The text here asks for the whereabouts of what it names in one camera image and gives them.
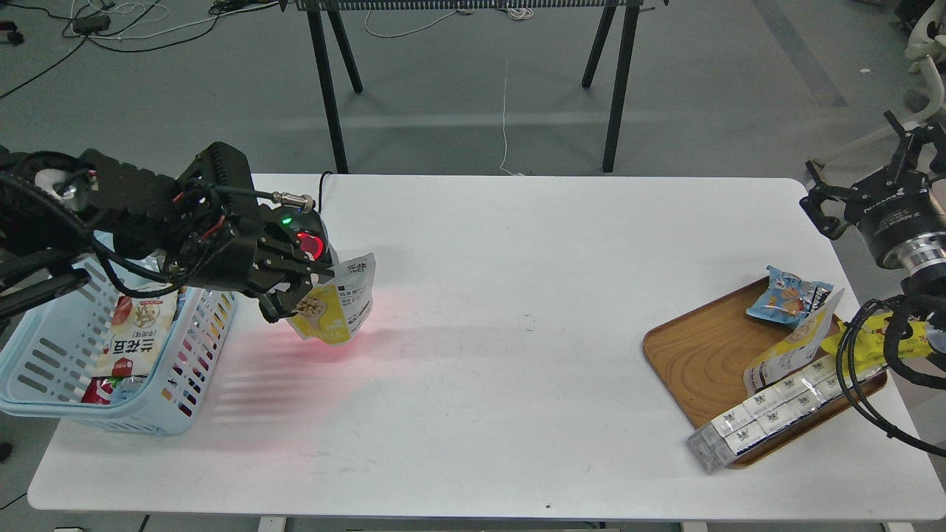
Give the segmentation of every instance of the yellow package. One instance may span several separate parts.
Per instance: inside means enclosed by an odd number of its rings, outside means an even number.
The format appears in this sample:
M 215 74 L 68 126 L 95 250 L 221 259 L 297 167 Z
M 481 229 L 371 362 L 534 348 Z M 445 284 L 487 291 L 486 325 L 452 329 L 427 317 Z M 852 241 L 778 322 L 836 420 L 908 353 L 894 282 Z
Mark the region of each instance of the yellow package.
M 870 316 L 857 335 L 854 341 L 854 368 L 858 374 L 870 367 L 886 365 L 884 360 L 884 337 L 891 315 L 893 315 L 893 312 Z M 844 335 L 844 331 L 847 330 L 843 323 L 839 323 L 839 325 L 841 332 L 829 336 L 821 342 L 821 348 L 834 356 L 837 356 L 841 337 Z M 932 349 L 926 340 L 926 322 L 911 321 L 909 325 L 910 337 L 900 340 L 900 358 L 906 360 L 929 355 Z
M 303 339 L 343 344 L 355 336 L 371 313 L 375 255 L 353 258 L 332 270 L 332 280 L 309 291 L 296 306 L 296 315 L 287 320 Z

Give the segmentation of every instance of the wooden tray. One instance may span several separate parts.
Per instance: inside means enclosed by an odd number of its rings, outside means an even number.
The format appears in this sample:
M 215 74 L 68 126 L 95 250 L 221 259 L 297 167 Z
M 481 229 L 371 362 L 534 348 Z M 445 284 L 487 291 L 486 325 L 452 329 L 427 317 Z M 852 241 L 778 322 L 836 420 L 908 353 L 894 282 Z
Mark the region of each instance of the wooden tray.
M 748 398 L 743 385 L 746 367 L 790 332 L 785 326 L 745 313 L 767 288 L 768 277 L 644 335 L 644 356 L 694 429 Z M 871 395 L 884 384 L 886 372 L 881 372 L 861 387 L 865 394 Z M 756 446 L 731 467 L 755 463 L 847 408 L 850 405 L 844 396 L 832 400 L 788 430 Z

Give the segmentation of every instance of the gray floor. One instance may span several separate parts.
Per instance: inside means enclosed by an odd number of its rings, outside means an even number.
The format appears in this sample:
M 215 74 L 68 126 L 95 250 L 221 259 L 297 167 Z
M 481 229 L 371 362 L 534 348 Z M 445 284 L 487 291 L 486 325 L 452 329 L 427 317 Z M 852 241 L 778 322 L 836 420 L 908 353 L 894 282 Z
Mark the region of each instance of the gray floor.
M 202 18 L 209 2 L 164 4 L 170 16 L 143 30 Z M 47 5 L 65 12 L 68 3 Z M 906 115 L 903 94 L 919 81 L 906 74 L 905 36 L 890 8 L 850 0 L 674 0 L 668 8 L 648 0 L 646 5 L 658 7 L 641 16 L 618 175 L 804 180 L 804 161 L 884 126 L 884 110 Z M 440 14 L 378 12 L 371 24 L 375 31 L 396 33 Z M 331 44 L 352 171 L 502 173 L 505 85 L 506 168 L 600 174 L 619 26 L 594 86 L 583 90 L 579 80 L 598 16 L 596 9 L 544 9 L 528 22 L 513 23 L 501 13 L 480 10 L 411 37 L 381 41 L 364 32 L 363 14 L 345 13 L 366 87 L 364 94 L 351 92 Z M 0 18 L 15 20 L 26 35 L 17 48 L 0 45 L 0 91 L 76 44 L 62 39 L 59 23 L 41 13 L 0 8 Z M 116 27 L 122 24 L 114 21 Z M 148 43 L 169 42 L 161 39 Z M 0 144 L 14 151 L 78 154 L 96 148 L 176 175 L 215 140 L 246 152 L 257 172 L 333 168 L 304 15 L 270 9 L 228 17 L 194 43 L 148 54 L 114 54 L 88 44 L 0 102 Z M 845 157 L 829 167 L 829 175 L 839 184 L 852 183 L 884 164 L 893 146 L 879 143 Z M 877 269 L 857 235 L 846 235 L 836 249 L 862 299 L 898 290 L 902 275 Z M 54 426 L 0 415 L 0 434 L 17 445 L 16 454 L 0 466 L 0 501 L 26 489 Z M 946 469 L 941 462 L 937 466 Z M 136 529 L 141 517 L 38 512 L 21 501 L 0 512 L 0 530 L 78 525 L 113 532 Z M 159 515 L 148 530 L 255 530 L 255 523 L 245 517 Z M 676 530 L 666 523 L 610 525 Z M 548 526 L 293 520 L 289 530 Z M 946 530 L 946 523 L 917 529 Z M 861 532 L 880 526 L 714 523 L 710 530 Z

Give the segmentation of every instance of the table leg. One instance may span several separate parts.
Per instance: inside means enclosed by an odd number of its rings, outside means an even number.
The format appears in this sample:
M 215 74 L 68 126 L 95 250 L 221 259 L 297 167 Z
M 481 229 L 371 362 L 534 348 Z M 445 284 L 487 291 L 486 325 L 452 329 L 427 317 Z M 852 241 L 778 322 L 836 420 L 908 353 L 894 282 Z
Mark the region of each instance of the table leg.
M 328 122 L 328 135 L 332 139 L 332 152 L 335 154 L 335 170 L 338 173 L 348 173 L 348 160 L 345 158 L 345 145 L 342 140 L 342 124 L 339 121 L 339 106 L 335 101 L 332 69 L 328 64 L 328 50 L 325 49 L 322 14 L 318 10 L 313 10 L 306 11 L 306 15 L 308 15 L 308 30 L 312 34 L 312 48 L 315 50 L 315 65 L 319 70 L 319 85 L 322 86 L 325 121 Z
M 611 117 L 607 121 L 607 138 L 604 140 L 605 172 L 614 171 L 614 156 L 618 150 L 618 132 L 621 130 L 621 115 L 624 111 L 624 94 L 627 92 L 627 76 L 631 70 L 631 54 L 638 33 L 640 5 L 627 3 L 624 8 L 624 24 L 621 29 L 621 48 L 618 50 L 618 73 L 614 78 L 614 95 L 611 97 Z
M 360 93 L 363 90 L 361 76 L 358 74 L 358 67 L 355 66 L 355 56 L 352 55 L 352 46 L 348 43 L 348 35 L 345 34 L 342 14 L 338 11 L 327 11 L 327 13 L 328 22 L 332 23 L 332 31 L 335 32 L 335 40 L 339 42 L 339 49 L 342 51 L 345 69 L 348 71 L 348 78 L 352 82 L 352 90 Z
M 611 29 L 611 21 L 614 20 L 614 6 L 604 8 L 601 13 L 601 20 L 598 22 L 598 32 L 594 34 L 594 43 L 591 44 L 591 55 L 588 56 L 588 63 L 585 65 L 585 75 L 582 76 L 582 86 L 586 89 L 591 86 L 591 80 L 594 79 L 594 72 L 598 69 L 598 60 L 601 58 L 601 51 L 604 49 L 604 41 L 607 40 L 607 31 Z

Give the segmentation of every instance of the light blue basket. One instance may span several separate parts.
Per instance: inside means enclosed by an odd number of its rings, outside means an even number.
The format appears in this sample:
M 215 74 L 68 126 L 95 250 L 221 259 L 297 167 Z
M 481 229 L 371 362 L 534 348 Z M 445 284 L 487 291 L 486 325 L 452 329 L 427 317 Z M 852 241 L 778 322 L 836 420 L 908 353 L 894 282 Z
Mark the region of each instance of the light blue basket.
M 145 385 L 121 403 L 80 402 L 92 380 L 118 290 L 93 259 L 91 282 L 26 312 L 0 352 L 0 410 L 65 417 L 109 431 L 179 434 L 193 424 L 237 309 L 231 293 L 187 289 L 184 306 Z M 134 285 L 140 277 L 118 269 Z

